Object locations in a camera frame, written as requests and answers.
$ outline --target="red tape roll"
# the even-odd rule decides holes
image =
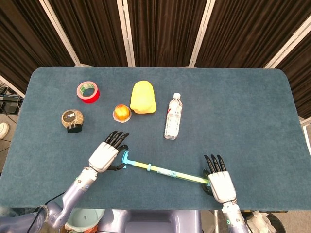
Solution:
[[[87,89],[94,89],[94,93],[90,96],[83,96],[83,93]],[[100,96],[99,89],[97,85],[94,82],[91,81],[85,81],[81,83],[77,87],[77,96],[84,102],[84,103],[94,103],[96,100],[98,100]]]

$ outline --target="dark curtain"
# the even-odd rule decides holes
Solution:
[[[311,14],[311,0],[216,1],[196,67],[262,68]]]
[[[206,0],[129,0],[137,67],[188,66]]]
[[[50,0],[79,60],[95,67],[126,67],[116,0]]]
[[[277,66],[289,79],[300,117],[311,117],[311,33]]]
[[[0,1],[0,74],[26,92],[38,67],[74,66],[39,1]]]

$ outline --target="water bottle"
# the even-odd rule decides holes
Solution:
[[[166,126],[164,132],[164,137],[166,139],[175,140],[177,138],[182,108],[183,104],[180,101],[180,94],[174,93],[166,116]]]

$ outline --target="robotic finger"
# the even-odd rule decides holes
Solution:
[[[113,137],[113,135],[115,135],[116,133],[117,133],[118,131],[114,131],[114,132],[112,132],[111,134],[109,134],[109,136],[105,139],[105,143],[108,143],[109,141],[110,141],[110,139]]]
[[[117,148],[118,152],[120,153],[122,150],[128,150],[128,146],[126,144],[120,146],[119,148]]]
[[[204,169],[203,170],[203,177],[205,179],[208,179],[208,175],[210,175],[210,172],[207,169]],[[213,196],[213,192],[212,192],[210,186],[207,186],[206,184],[201,184],[201,187],[206,194]]]
[[[122,131],[116,133],[116,134],[112,137],[112,139],[108,142],[108,144],[110,144],[110,145],[113,146],[114,142],[118,139],[118,137],[120,137],[120,135],[121,135],[122,133],[123,133]]]
[[[215,158],[215,156],[213,154],[211,154],[210,156],[212,157],[212,160],[214,162],[216,172],[220,172],[220,167],[218,165],[217,159]]]
[[[209,167],[209,169],[210,169],[210,172],[211,172],[211,173],[215,173],[215,168],[214,168],[214,166],[213,166],[212,161],[210,160],[210,158],[209,158],[206,154],[204,155],[204,158],[206,159],[206,162],[207,162],[207,164],[208,164],[208,167]]]
[[[107,170],[110,171],[119,171],[125,167],[126,164],[120,164],[119,166],[110,165]]]
[[[221,156],[217,154],[217,158],[219,160],[219,164],[220,164],[222,171],[227,171],[227,169],[225,168],[225,163],[224,163],[223,159],[221,158]]]
[[[113,146],[114,148],[117,148],[117,147],[121,144],[121,142],[123,142],[123,140],[124,140],[128,135],[130,135],[130,134],[129,134],[129,133],[123,134],[123,136],[121,136],[112,146]]]

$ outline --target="white frame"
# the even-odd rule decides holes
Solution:
[[[132,31],[130,23],[130,15],[128,12],[127,0],[117,0],[121,29],[125,47],[127,63],[129,67],[135,67],[134,48],[132,41]]]
[[[311,124],[311,117],[309,117],[309,118],[307,118],[305,120],[300,121],[300,124],[301,124],[301,127],[310,125]]]
[[[60,24],[49,0],[39,0],[41,3],[45,13],[47,14],[48,18],[50,19],[52,25],[54,26],[59,38],[62,40],[66,50],[68,51],[70,57],[72,58],[73,62],[75,63],[75,66],[80,67],[81,63],[79,61],[79,58],[76,54],[76,52],[73,49],[72,44],[70,43],[62,25]]]
[[[309,154],[311,156],[311,145],[310,145],[311,138],[309,138],[309,136],[308,136],[307,127],[309,127],[311,129],[311,125],[305,125],[305,126],[302,127],[302,130],[303,130],[303,134],[304,134],[304,136],[306,138],[306,143],[307,143],[307,147],[308,147],[308,150],[309,150]]]
[[[189,63],[189,68],[195,68],[195,63],[196,63],[196,59],[198,57],[201,45],[202,45],[202,41],[206,32],[206,28],[208,26],[208,22],[210,19],[210,16],[212,14],[214,5],[215,5],[215,1],[216,0],[207,0],[206,5],[205,5],[205,9],[203,12],[203,16],[202,16],[202,20],[201,20],[201,24],[200,24],[200,28],[198,31],[198,35],[196,36],[196,40],[195,40],[195,44],[193,47],[193,51],[192,51],[192,55],[190,58],[190,63]]]
[[[285,43],[285,45],[274,55],[264,68],[272,69],[278,64],[305,38],[311,31],[311,15],[300,25],[292,37]]]
[[[15,87],[13,84],[11,84],[9,81],[7,81],[2,75],[0,75],[0,81],[2,81],[4,84],[6,84],[8,87],[12,88],[17,94],[19,94],[21,97],[25,98],[25,94],[22,93],[17,87]]]

